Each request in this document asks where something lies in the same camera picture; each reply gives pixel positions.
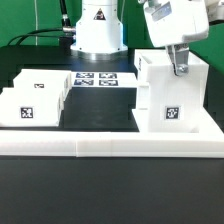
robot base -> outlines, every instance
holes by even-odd
[[[71,54],[75,57],[80,57],[80,58],[84,58],[87,60],[93,60],[93,61],[97,61],[97,60],[115,60],[119,57],[124,57],[128,55],[128,49],[126,46],[123,47],[122,50],[117,51],[117,52],[111,52],[111,53],[91,53],[91,52],[84,52],[81,50],[77,50],[75,45],[71,46]]]

white block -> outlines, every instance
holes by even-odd
[[[22,69],[13,83],[14,88],[58,89],[65,100],[71,89],[71,71]]]
[[[58,90],[3,88],[0,126],[58,126],[62,102]]]
[[[137,50],[134,63],[139,81],[134,115],[140,131],[199,132],[208,64],[189,53],[189,73],[179,77],[165,50]]]

white robot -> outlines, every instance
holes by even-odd
[[[127,50],[123,44],[123,24],[117,18],[117,0],[83,0],[72,54],[91,60],[111,60],[126,55]]]

black cable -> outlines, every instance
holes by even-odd
[[[19,35],[16,37],[13,37],[7,44],[9,46],[14,40],[18,38],[27,38],[27,37],[50,37],[50,38],[59,38],[60,36],[49,36],[49,35],[38,35],[38,34],[25,34],[25,35]]]
[[[41,29],[41,30],[34,30],[28,34],[21,35],[21,39],[18,40],[16,45],[20,45],[27,37],[32,36],[33,34],[38,34],[38,33],[46,33],[46,32],[55,32],[55,31],[63,31],[62,28],[52,28],[52,29]]]
[[[62,14],[62,19],[61,19],[62,26],[63,27],[71,26],[70,19],[68,18],[65,0],[60,0],[60,6],[61,6],[61,14]]]
[[[67,14],[67,8],[66,8],[65,0],[60,0],[60,6],[61,6],[61,13],[62,14]]]

black table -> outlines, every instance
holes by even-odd
[[[100,66],[102,71],[135,72],[132,56]],[[21,68],[99,71],[97,63],[76,60],[58,47],[0,49],[2,86],[11,86]],[[210,68],[205,107],[220,127],[223,84],[223,76]],[[223,224],[223,220],[223,159],[0,158],[0,223]]]

